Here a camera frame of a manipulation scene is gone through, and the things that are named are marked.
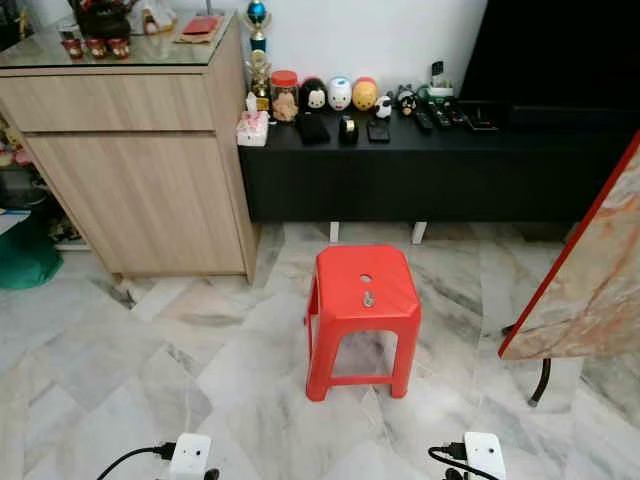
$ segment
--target red plastic stool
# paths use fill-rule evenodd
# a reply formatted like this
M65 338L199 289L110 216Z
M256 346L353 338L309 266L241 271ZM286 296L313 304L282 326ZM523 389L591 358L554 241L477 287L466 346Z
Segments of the red plastic stool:
M316 338L313 338L312 315ZM407 393L420 329L420 300L404 254L390 246L329 247L316 258L305 316L309 331L307 396L324 400L333 385L391 384L391 396ZM332 377L342 337L388 330L398 336L391 376Z

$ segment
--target black tv console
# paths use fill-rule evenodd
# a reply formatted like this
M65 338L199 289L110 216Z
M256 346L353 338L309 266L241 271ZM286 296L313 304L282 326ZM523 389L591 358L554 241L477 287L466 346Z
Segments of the black tv console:
M263 148L239 147L251 218L272 221L577 221L629 144L631 131L423 134L393 112L391 141L338 143L340 114L323 113L331 141L304 146L293 125Z

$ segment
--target red envelope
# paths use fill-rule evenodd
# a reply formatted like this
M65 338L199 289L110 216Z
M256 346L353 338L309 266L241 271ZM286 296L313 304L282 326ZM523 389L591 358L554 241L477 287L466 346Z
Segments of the red envelope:
M182 31L185 35L202 35L218 26L220 17L195 17Z

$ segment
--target black table leg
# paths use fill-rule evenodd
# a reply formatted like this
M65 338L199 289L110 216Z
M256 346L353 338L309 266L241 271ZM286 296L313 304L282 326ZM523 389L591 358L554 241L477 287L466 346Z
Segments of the black table leg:
M515 323L513 325L509 325L502 329L502 335L505 337L511 333L513 327L515 327ZM542 372L540 372L540 380L538 381L538 386L536 387L535 392L531 395L531 398L527 401L527 404L530 407L537 407L540 398L542 398L542 394L547 389L547 385L549 384L549 377L551 376L551 359L544 358L542 359Z

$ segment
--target green bag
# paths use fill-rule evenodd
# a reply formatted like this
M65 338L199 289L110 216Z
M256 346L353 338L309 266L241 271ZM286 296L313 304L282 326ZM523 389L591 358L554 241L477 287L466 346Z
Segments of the green bag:
M46 229L33 215L0 235L0 288L37 287L61 265Z

